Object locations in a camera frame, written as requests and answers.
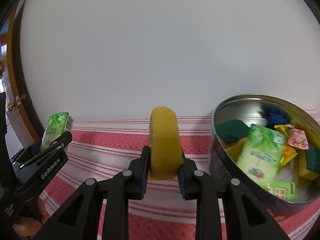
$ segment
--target hand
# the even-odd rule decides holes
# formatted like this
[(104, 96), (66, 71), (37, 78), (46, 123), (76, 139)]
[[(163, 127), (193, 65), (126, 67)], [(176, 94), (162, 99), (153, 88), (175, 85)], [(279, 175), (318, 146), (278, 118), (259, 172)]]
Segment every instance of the hand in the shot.
[(37, 199), (37, 206), (40, 215), (42, 215), (41, 223), (33, 218), (19, 217), (16, 224), (12, 227), (16, 233), (23, 239), (25, 236), (32, 236), (41, 228), (41, 226), (49, 219), (50, 215), (45, 209), (44, 201)]

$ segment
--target pink striped towel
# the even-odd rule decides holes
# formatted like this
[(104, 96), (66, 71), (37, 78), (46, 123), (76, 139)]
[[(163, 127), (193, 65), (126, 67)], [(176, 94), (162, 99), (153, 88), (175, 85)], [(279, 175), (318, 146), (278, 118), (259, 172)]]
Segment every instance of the pink striped towel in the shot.
[[(320, 113), (308, 112), (320, 122)], [(198, 169), (209, 172), (211, 116), (179, 117), (178, 124), (186, 157), (193, 159)], [(53, 214), (87, 178), (109, 179), (125, 170), (132, 159), (139, 158), (143, 146), (148, 145), (148, 127), (148, 118), (75, 122), (73, 142), (68, 147), (69, 161), (41, 195), (48, 212)], [(292, 240), (300, 240), (319, 214), (320, 200), (317, 200), (280, 225)], [(102, 212), (98, 239), (101, 239), (103, 215)], [(220, 217), (226, 239), (221, 203)], [(195, 237), (195, 222), (196, 202), (182, 199), (177, 179), (148, 181), (144, 199), (129, 201), (131, 240), (191, 240)]]

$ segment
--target green scouring pad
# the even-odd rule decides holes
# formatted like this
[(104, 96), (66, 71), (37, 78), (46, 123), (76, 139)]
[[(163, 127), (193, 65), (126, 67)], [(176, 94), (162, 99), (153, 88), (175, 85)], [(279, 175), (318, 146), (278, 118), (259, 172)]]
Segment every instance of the green scouring pad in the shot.
[(320, 150), (309, 144), (306, 150), (307, 170), (320, 174)]
[(234, 119), (216, 125), (216, 133), (226, 144), (235, 143), (236, 141), (247, 137), (249, 127), (241, 120)]

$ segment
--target green box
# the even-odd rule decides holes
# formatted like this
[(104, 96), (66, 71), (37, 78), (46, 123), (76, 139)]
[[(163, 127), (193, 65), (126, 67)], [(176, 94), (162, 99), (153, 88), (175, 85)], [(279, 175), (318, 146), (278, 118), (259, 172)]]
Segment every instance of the green box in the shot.
[(61, 112), (51, 115), (44, 130), (40, 150), (43, 151), (47, 149), (50, 144), (65, 131), (71, 132), (72, 125), (73, 118), (68, 112)]
[(296, 191), (296, 185), (294, 182), (287, 182), (281, 180), (274, 180), (269, 190), (270, 193), (277, 196), (278, 198), (294, 201)]
[(254, 182), (269, 191), (278, 172), (284, 144), (283, 134), (252, 124), (237, 165)]

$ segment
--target metal bowl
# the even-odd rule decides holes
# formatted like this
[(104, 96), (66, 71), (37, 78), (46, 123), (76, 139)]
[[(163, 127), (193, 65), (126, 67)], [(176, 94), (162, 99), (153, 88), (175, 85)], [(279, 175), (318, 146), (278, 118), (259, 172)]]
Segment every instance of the metal bowl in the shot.
[(215, 126), (232, 120), (242, 120), (246, 125), (251, 126), (255, 123), (265, 126), (267, 118), (271, 112), (286, 112), (291, 121), (297, 121), (313, 131), (313, 134), (320, 138), (320, 126), (317, 122), (301, 108), (285, 100), (265, 95), (246, 94), (231, 97), (223, 101), (212, 115), (212, 142), (210, 149), (210, 172), (217, 179), (230, 180), (231, 178), (240, 179), (269, 209), (276, 220), (284, 220), (301, 209), (308, 206), (320, 196), (320, 189), (317, 188), (317, 180), (308, 182), (301, 179), (299, 174), (298, 158), (282, 168), (276, 179), (293, 181), (296, 184), (295, 202), (280, 199), (268, 191), (261, 188), (252, 181), (229, 157), (218, 140)]

